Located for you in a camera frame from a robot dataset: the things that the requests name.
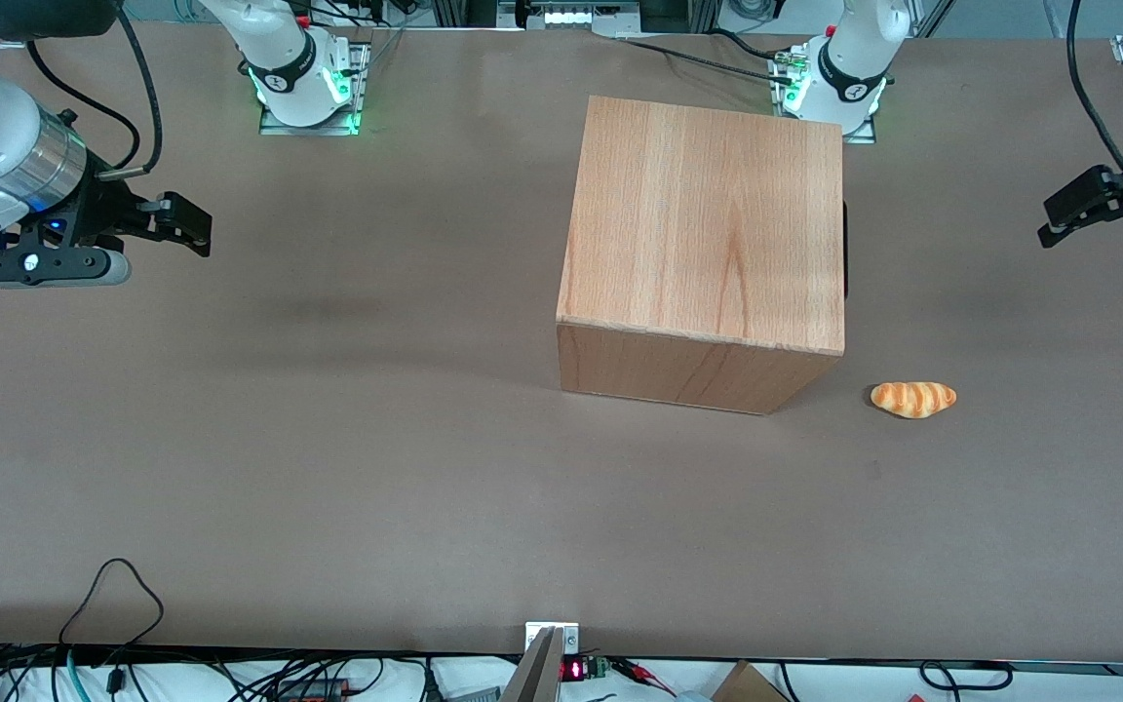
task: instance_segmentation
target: black cable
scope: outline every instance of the black cable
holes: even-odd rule
[[[11,678],[11,687],[8,690],[8,696],[3,698],[3,702],[11,702],[11,699],[17,696],[19,684],[24,683],[24,678],[28,676],[28,671],[33,669],[33,663],[36,662],[37,656],[40,656],[40,654],[33,654],[33,656],[28,657],[28,663],[26,663],[24,669],[19,672],[18,678],[16,676],[8,675]]]
[[[133,145],[129,146],[129,154],[126,155],[124,158],[120,158],[120,163],[117,163],[115,166],[112,166],[112,168],[122,168],[124,166],[128,165],[129,161],[131,161],[137,155],[138,148],[141,148],[141,133],[137,131],[137,125],[133,124],[133,120],[130,120],[128,117],[112,110],[112,108],[103,106],[103,103],[98,102],[98,100],[90,98],[89,94],[84,94],[80,90],[72,88],[72,85],[67,85],[66,83],[64,83],[63,79],[55,75],[55,72],[49,70],[49,66],[46,65],[46,62],[44,62],[43,57],[40,57],[40,54],[37,53],[37,44],[34,43],[34,40],[27,43],[26,48],[28,52],[28,57],[33,58],[33,65],[37,66],[37,71],[39,71],[40,74],[45,76],[45,79],[48,80],[51,84],[54,84],[55,88],[71,94],[72,98],[75,98],[81,102],[84,102],[86,106],[93,107],[94,110],[98,110],[99,112],[102,112],[108,117],[111,117],[112,120],[116,120],[120,125],[124,125],[124,128],[129,130],[129,137],[133,137]]]
[[[935,683],[933,680],[930,678],[929,675],[926,675],[928,669],[941,672],[944,678],[948,678],[948,682],[946,684]],[[1004,687],[1007,687],[1007,685],[1011,685],[1012,667],[1002,666],[999,669],[1003,671],[1004,678],[1001,680],[998,683],[994,684],[958,684],[956,683],[956,678],[950,674],[950,671],[948,671],[948,667],[943,666],[940,662],[922,662],[921,665],[917,666],[917,675],[921,676],[922,683],[928,684],[930,685],[930,687],[942,692],[950,692],[952,693],[952,698],[956,702],[961,702],[959,693],[961,693],[962,691],[994,692],[997,690],[1003,690]]]
[[[146,698],[146,691],[141,690],[141,684],[137,681],[137,671],[133,669],[133,662],[128,662],[126,667],[129,668],[129,680],[133,680],[133,687],[137,689],[137,696],[141,698],[141,702],[150,702],[150,699]]]
[[[58,668],[58,647],[55,647],[55,657],[49,659],[49,698],[51,702],[58,702],[58,683],[55,683],[55,674]]]
[[[792,687],[792,676],[787,674],[787,665],[785,662],[779,662],[779,671],[783,671],[783,687],[787,689],[787,696],[792,699],[792,702],[800,702],[794,693],[794,687]]]
[[[1068,13],[1068,30],[1065,33],[1068,76],[1074,83],[1074,92],[1077,92],[1077,99],[1083,103],[1083,110],[1086,110],[1086,115],[1090,117],[1090,122],[1095,124],[1095,129],[1099,133],[1099,139],[1104,142],[1106,151],[1108,151],[1112,159],[1117,164],[1120,173],[1123,174],[1123,154],[1120,152],[1120,147],[1115,145],[1115,139],[1112,138],[1108,129],[1106,129],[1104,117],[1101,117],[1099,112],[1095,109],[1095,102],[1090,102],[1090,97],[1086,93],[1086,88],[1083,85],[1083,78],[1080,78],[1077,71],[1077,13],[1081,8],[1083,0],[1074,0],[1072,9]]]
[[[129,36],[133,57],[137,58],[137,67],[141,71],[141,83],[146,85],[146,99],[150,102],[150,119],[153,120],[153,125],[155,125],[155,144],[153,144],[150,149],[150,158],[141,166],[143,172],[149,173],[158,165],[159,156],[164,154],[164,117],[162,117],[158,110],[158,93],[155,92],[155,80],[150,78],[150,65],[146,62],[146,54],[141,49],[141,43],[137,40],[137,31],[133,30],[133,22],[129,22],[129,15],[124,13],[124,8],[117,8],[115,16],[120,20],[124,34]]]
[[[727,39],[733,40],[736,46],[742,48],[743,52],[752,54],[757,58],[765,58],[767,62],[772,62],[776,55],[783,54],[784,52],[789,52],[789,49],[792,49],[789,46],[787,46],[787,48],[775,48],[774,52],[761,52],[761,49],[754,48],[751,44],[746,43],[746,40],[743,40],[743,38],[737,35],[734,31],[728,31],[725,30],[725,28],[721,28],[720,26],[713,27],[712,30],[709,30],[705,34],[725,36]]]
[[[767,80],[767,81],[770,81],[770,83],[782,83],[784,85],[787,85],[787,84],[792,83],[792,79],[788,79],[786,76],[775,76],[775,75],[770,75],[770,74],[761,74],[761,72],[749,71],[748,69],[740,69],[740,67],[736,67],[736,66],[727,66],[725,63],[710,62],[709,58],[701,58],[699,56],[691,56],[691,54],[684,54],[682,52],[675,52],[675,49],[673,49],[673,48],[665,48],[664,46],[655,46],[655,45],[651,45],[651,44],[642,44],[642,43],[640,43],[640,40],[630,40],[630,39],[614,39],[614,40],[620,40],[620,43],[630,44],[632,46],[639,46],[639,48],[650,48],[650,49],[652,49],[652,52],[658,52],[658,53],[665,54],[667,56],[674,56],[674,57],[677,57],[677,58],[683,58],[684,62],[700,63],[700,65],[709,66],[709,67],[712,67],[712,69],[718,69],[718,71],[729,71],[729,72],[732,72],[732,74],[739,74],[739,75],[746,75],[746,76],[749,76],[749,78],[755,78],[755,79],[760,79],[760,80]]]
[[[150,622],[150,626],[147,626],[146,628],[144,628],[141,630],[141,633],[138,633],[137,636],[134,636],[133,639],[129,639],[128,642],[126,642],[126,644],[124,644],[124,646],[121,646],[121,648],[126,648],[126,647],[133,646],[134,644],[137,644],[138,640],[141,640],[141,638],[144,636],[146,636],[147,633],[150,633],[150,631],[155,630],[155,627],[157,627],[159,622],[164,621],[164,613],[165,613],[164,601],[159,600],[158,595],[155,595],[155,591],[150,590],[150,586],[146,585],[146,581],[144,581],[141,578],[141,573],[137,572],[137,566],[133,565],[133,563],[130,563],[130,560],[128,560],[127,558],[120,558],[120,557],[108,558],[107,563],[102,564],[102,566],[99,567],[98,573],[94,574],[93,582],[90,583],[90,590],[89,590],[89,592],[85,592],[85,599],[81,600],[81,603],[80,603],[79,608],[76,608],[75,612],[72,612],[72,617],[67,617],[67,621],[63,622],[63,628],[60,628],[60,630],[58,630],[58,645],[60,646],[67,646],[69,645],[67,640],[65,640],[63,638],[67,633],[67,627],[71,627],[72,622],[75,622],[76,618],[81,617],[82,612],[85,612],[85,608],[88,608],[88,605],[90,603],[90,600],[93,598],[93,591],[98,590],[98,583],[102,580],[102,574],[107,572],[107,568],[110,568],[111,565],[115,565],[115,564],[122,564],[122,565],[125,565],[125,567],[129,568],[129,571],[133,573],[133,577],[137,578],[137,585],[141,586],[141,590],[144,591],[144,593],[147,594],[147,595],[149,595],[150,599],[153,601],[155,601],[155,608],[158,610],[158,613],[155,617],[155,621]],[[55,658],[56,659],[58,658],[58,650],[57,649],[55,650]]]
[[[289,4],[292,4],[293,8],[298,8],[299,10],[307,10],[308,12],[318,12],[318,13],[321,13],[321,15],[327,15],[327,17],[330,17],[330,18],[348,19],[350,22],[355,22],[355,24],[357,24],[357,22],[372,22],[374,26],[389,26],[387,22],[384,21],[384,19],[360,18],[360,17],[357,17],[357,15],[350,15],[350,13],[344,11],[344,10],[340,10],[339,8],[337,8],[337,6],[335,3],[331,4],[331,9],[336,10],[334,12],[331,10],[323,10],[321,8],[314,8],[314,6],[312,6],[310,3],[303,3],[302,0],[284,0],[284,2],[289,3]]]
[[[353,692],[353,694],[349,698],[359,696],[359,694],[362,694],[363,692],[371,690],[372,687],[374,687],[376,683],[380,682],[380,678],[382,678],[383,676],[384,676],[384,659],[380,658],[380,672],[377,672],[377,674],[375,674],[375,676],[371,678],[371,683],[363,685],[362,690],[356,690],[355,692]]]

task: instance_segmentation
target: brown table surface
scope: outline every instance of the brown table surface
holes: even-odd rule
[[[54,639],[126,556],[156,644],[513,650],[564,617],[620,654],[1123,662],[1123,228],[1034,236],[1105,161],[1063,44],[904,45],[846,151],[846,358],[757,418],[563,394],[553,314],[588,94],[763,85],[409,33],[360,137],[258,137],[226,34],[141,35],[167,137],[134,188],[210,210],[214,254],[129,240],[121,288],[0,292],[0,639]],[[148,131],[121,35],[43,48]],[[1123,66],[1079,49],[1123,144]],[[22,52],[0,71],[120,154]],[[891,418],[862,401],[887,380],[959,403]],[[117,573],[74,637],[150,612]]]

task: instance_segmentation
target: wood grain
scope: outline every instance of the wood grain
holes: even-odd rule
[[[562,389],[764,414],[838,356],[558,325]]]
[[[768,412],[830,367],[841,148],[834,125],[590,99],[558,294],[563,388]]]
[[[787,702],[787,699],[751,663],[738,662],[713,693],[713,702]]]

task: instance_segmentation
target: wire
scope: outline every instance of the wire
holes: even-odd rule
[[[124,125],[124,128],[129,130],[129,137],[133,137],[133,145],[129,146],[129,155],[121,158],[120,163],[112,166],[112,168],[122,168],[128,165],[129,161],[137,155],[138,148],[141,148],[141,133],[137,131],[137,125],[133,124],[133,120],[128,117],[112,110],[112,108],[103,106],[103,103],[98,102],[98,100],[90,98],[89,94],[84,94],[80,90],[72,88],[72,85],[64,83],[62,78],[55,75],[55,72],[49,70],[49,66],[46,65],[46,62],[44,62],[43,57],[40,57],[40,54],[37,53],[37,44],[34,43],[34,40],[27,43],[26,48],[28,49],[28,57],[33,58],[33,65],[37,66],[37,71],[39,71],[51,84],[54,84],[55,88],[71,94],[72,98],[84,102],[86,106],[93,107],[94,110],[111,117],[112,120]]]
[[[941,672],[944,678],[948,678],[948,682],[946,684],[935,683],[933,680],[930,678],[929,675],[926,675],[928,669]],[[948,671],[948,667],[943,666],[940,662],[922,662],[921,665],[917,667],[917,675],[921,676],[922,683],[928,684],[930,685],[930,687],[940,690],[942,692],[950,692],[952,693],[952,698],[956,702],[961,702],[959,693],[961,693],[962,691],[994,692],[997,690],[1003,690],[1004,687],[1007,687],[1007,685],[1011,685],[1012,668],[1008,666],[1004,666],[1001,669],[1003,671],[1004,678],[995,684],[958,684],[956,683],[956,678],[950,674],[950,671]]]
[[[374,55],[371,56],[371,58],[368,60],[368,62],[366,62],[366,71],[368,71],[368,72],[371,71],[371,66],[374,66],[375,62],[378,62],[380,57],[383,56],[383,54],[387,52],[389,46],[392,46],[393,43],[400,43],[402,33],[405,31],[405,27],[407,26],[410,26],[410,24],[413,24],[416,21],[416,19],[422,18],[422,17],[423,17],[423,15],[418,15],[417,17],[413,17],[413,18],[407,18],[404,21],[402,21],[402,24],[400,24],[400,26],[396,26],[396,31],[393,33],[392,36],[387,37],[386,43],[384,43],[384,45],[380,47],[380,52],[375,52]]]
[[[632,683],[643,684],[647,687],[668,693],[670,698],[677,698],[677,694],[669,689],[669,685],[661,683],[658,676],[652,675],[652,671],[640,666],[638,663],[629,662],[628,658],[621,656],[606,656],[605,659],[610,662],[612,671],[617,672],[620,676],[624,676],[624,678],[629,678]]]
[[[117,9],[115,16],[120,20],[120,26],[124,27],[124,34],[129,37],[129,46],[133,48],[133,57],[137,58],[137,67],[141,71],[141,83],[146,85],[146,99],[150,102],[150,119],[153,125],[155,125],[155,144],[153,144],[150,149],[150,158],[148,158],[146,164],[141,166],[143,172],[149,173],[156,165],[158,165],[159,156],[164,154],[164,117],[162,117],[162,113],[158,110],[158,93],[155,92],[155,80],[150,78],[150,64],[146,62],[146,54],[141,49],[141,43],[137,40],[137,31],[133,30],[133,22],[129,22],[129,17],[124,13],[122,8]]]
[[[1099,138],[1104,142],[1104,146],[1108,154],[1112,155],[1112,159],[1115,161],[1120,168],[1120,173],[1123,174],[1123,154],[1120,154],[1120,147],[1115,145],[1115,139],[1106,129],[1104,125],[1104,117],[1099,116],[1099,112],[1095,109],[1095,103],[1090,102],[1090,97],[1086,93],[1086,88],[1083,85],[1083,78],[1077,71],[1077,15],[1083,8],[1083,0],[1074,0],[1072,9],[1068,12],[1068,30],[1065,34],[1065,49],[1068,56],[1068,76],[1072,80],[1074,92],[1077,92],[1077,99],[1083,103],[1083,110],[1086,110],[1086,115],[1090,117],[1090,122],[1095,124],[1095,130],[1099,133]]]
[[[11,699],[17,696],[19,691],[19,684],[24,683],[24,678],[26,678],[26,676],[28,675],[28,671],[31,669],[33,663],[36,662],[37,656],[39,656],[39,654],[33,654],[33,656],[28,657],[28,663],[26,663],[26,666],[24,666],[24,671],[21,672],[21,674],[19,674],[19,677],[10,674],[10,668],[8,668],[9,671],[8,677],[11,678],[11,687],[8,689],[8,694],[6,694],[6,698],[3,698],[3,702],[11,702]]]
[[[779,671],[783,671],[783,687],[787,689],[787,696],[792,699],[792,702],[800,702],[796,693],[794,693],[794,687],[792,687],[792,676],[787,674],[785,662],[779,662]]]
[[[67,621],[63,622],[63,628],[60,628],[58,630],[60,646],[69,645],[67,640],[65,640],[65,636],[67,635],[67,628],[72,626],[72,622],[76,621],[77,617],[81,617],[82,612],[85,612],[85,608],[88,608],[90,600],[93,598],[93,591],[98,590],[99,582],[102,580],[102,574],[107,572],[107,568],[110,568],[111,565],[115,564],[122,564],[125,565],[125,567],[129,568],[129,571],[133,573],[133,577],[137,578],[137,585],[141,586],[144,593],[149,595],[150,599],[155,601],[155,608],[158,610],[158,613],[155,617],[155,621],[150,622],[150,626],[144,628],[141,630],[141,633],[138,633],[137,636],[134,636],[133,639],[129,639],[128,642],[121,646],[121,648],[126,648],[133,646],[134,644],[137,644],[138,640],[141,640],[144,636],[150,633],[152,631],[155,631],[155,627],[157,627],[159,622],[164,621],[164,613],[165,613],[164,601],[159,600],[158,595],[155,595],[155,591],[150,590],[150,586],[146,585],[146,581],[141,578],[141,573],[137,572],[137,566],[133,565],[133,560],[128,560],[127,558],[120,558],[120,557],[108,558],[107,563],[102,564],[102,566],[99,567],[98,573],[94,574],[93,582],[90,583],[90,590],[89,592],[85,592],[85,599],[81,600],[79,608],[76,608],[75,612],[72,612],[72,617],[67,617]]]
[[[150,702],[150,699],[146,698],[146,691],[141,690],[141,683],[137,681],[137,671],[133,668],[133,662],[129,662],[126,667],[129,668],[129,678],[133,680],[133,687],[137,689],[137,696],[141,698],[141,702]]]
[[[81,684],[80,676],[76,675],[76,659],[72,657],[72,649],[67,649],[67,677],[72,681],[72,689],[76,690],[76,696],[81,698],[81,702],[91,702],[89,692],[85,692],[85,685]]]
[[[293,8],[298,8],[299,10],[307,10],[308,12],[318,12],[320,15],[327,15],[327,17],[330,18],[348,19],[350,22],[356,24],[356,26],[358,26],[358,22],[374,22],[375,26],[389,26],[387,22],[384,21],[384,19],[360,18],[357,17],[357,15],[350,15],[344,11],[343,9],[337,8],[335,3],[329,3],[331,10],[325,10],[322,8],[316,8],[316,6],[312,6],[310,3],[304,3],[303,0],[284,0],[284,2],[292,4]]]
[[[746,75],[746,76],[749,76],[749,78],[755,78],[755,79],[760,79],[760,80],[767,80],[767,81],[770,81],[770,83],[782,83],[784,85],[792,83],[792,79],[788,79],[786,76],[776,76],[776,75],[770,75],[770,74],[761,74],[761,72],[749,71],[748,69],[740,69],[740,67],[736,67],[736,66],[727,66],[725,63],[710,62],[709,58],[701,58],[699,56],[691,56],[690,54],[684,54],[682,52],[675,52],[675,49],[673,49],[673,48],[665,48],[664,46],[655,46],[655,45],[651,45],[651,44],[643,44],[643,43],[641,43],[641,40],[630,40],[630,39],[614,39],[614,40],[620,40],[620,43],[630,44],[632,46],[639,46],[639,48],[649,48],[649,49],[651,49],[651,52],[658,52],[658,53],[665,54],[667,56],[674,56],[674,57],[677,57],[677,58],[683,58],[684,62],[700,63],[700,65],[709,66],[709,67],[712,67],[712,69],[718,69],[718,71],[729,71],[729,72],[732,72],[732,74],[739,74],[739,75]]]
[[[783,54],[792,49],[789,46],[787,46],[787,48],[775,48],[774,52],[761,52],[761,49],[754,48],[752,45],[746,43],[746,40],[743,40],[741,36],[732,31],[727,31],[725,28],[721,28],[720,26],[715,26],[714,28],[712,28],[712,30],[709,30],[705,34],[725,36],[727,39],[733,40],[734,44],[739,46],[739,48],[743,49],[743,52],[752,54],[757,58],[765,58],[767,62],[772,62],[774,57],[777,56],[778,54]]]

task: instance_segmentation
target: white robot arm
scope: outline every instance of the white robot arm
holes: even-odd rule
[[[284,0],[200,1],[236,40],[258,99],[280,122],[305,128],[351,102],[347,39],[299,26]],[[0,0],[0,43],[93,36],[117,15],[119,1]],[[72,120],[0,78],[0,288],[124,283],[121,235],[209,256],[210,215],[174,192],[134,195]],[[6,231],[15,224],[18,234]]]
[[[236,40],[258,99],[285,125],[314,126],[353,98],[349,40],[302,28],[284,0],[199,0]]]
[[[793,48],[785,67],[770,62],[773,71],[793,79],[776,85],[780,110],[856,133],[877,110],[886,71],[911,26],[905,0],[846,0],[832,33]]]

